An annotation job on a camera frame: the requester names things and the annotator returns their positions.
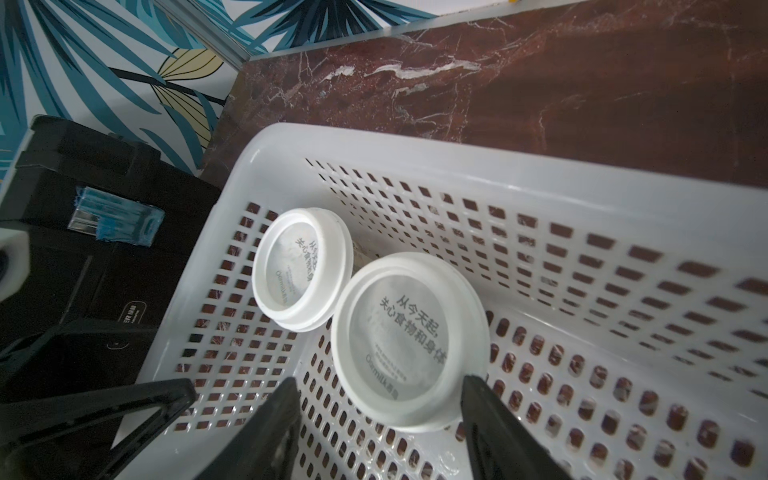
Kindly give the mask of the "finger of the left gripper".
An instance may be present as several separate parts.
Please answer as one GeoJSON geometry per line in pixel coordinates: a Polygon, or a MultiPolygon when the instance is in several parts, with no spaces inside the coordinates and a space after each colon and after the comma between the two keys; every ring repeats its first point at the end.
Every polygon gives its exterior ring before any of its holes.
{"type": "Polygon", "coordinates": [[[84,473],[87,479],[114,479],[195,400],[192,381],[182,378],[5,403],[1,406],[1,469],[17,470],[22,452],[33,446],[150,410],[149,417],[84,473]]]}

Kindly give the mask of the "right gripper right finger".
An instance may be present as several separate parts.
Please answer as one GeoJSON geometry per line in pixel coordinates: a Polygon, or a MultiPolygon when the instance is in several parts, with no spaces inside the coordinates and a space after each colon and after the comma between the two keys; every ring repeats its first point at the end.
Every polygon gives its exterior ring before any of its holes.
{"type": "Polygon", "coordinates": [[[475,479],[570,477],[482,378],[464,377],[461,411],[470,468],[475,479]]]}

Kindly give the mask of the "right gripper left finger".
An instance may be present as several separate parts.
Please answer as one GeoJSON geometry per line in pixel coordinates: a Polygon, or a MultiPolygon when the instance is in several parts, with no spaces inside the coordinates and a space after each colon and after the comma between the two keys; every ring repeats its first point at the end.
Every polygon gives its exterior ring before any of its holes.
{"type": "Polygon", "coordinates": [[[282,381],[199,479],[289,479],[301,428],[296,379],[282,381]]]}

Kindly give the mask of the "white yogurt cup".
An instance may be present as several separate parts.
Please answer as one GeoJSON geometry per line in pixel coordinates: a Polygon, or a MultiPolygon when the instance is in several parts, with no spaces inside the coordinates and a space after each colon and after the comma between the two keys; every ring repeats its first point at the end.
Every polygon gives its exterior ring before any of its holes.
{"type": "Polygon", "coordinates": [[[460,420],[464,377],[488,371],[490,332],[477,292],[457,269],[402,252],[352,276],[332,318],[331,351],[343,389],[365,416],[425,433],[460,420]]]}
{"type": "Polygon", "coordinates": [[[259,309],[292,332],[320,327],[351,279],[353,258],[350,231],[336,213],[297,208],[280,214],[253,262],[251,286],[259,309]]]}

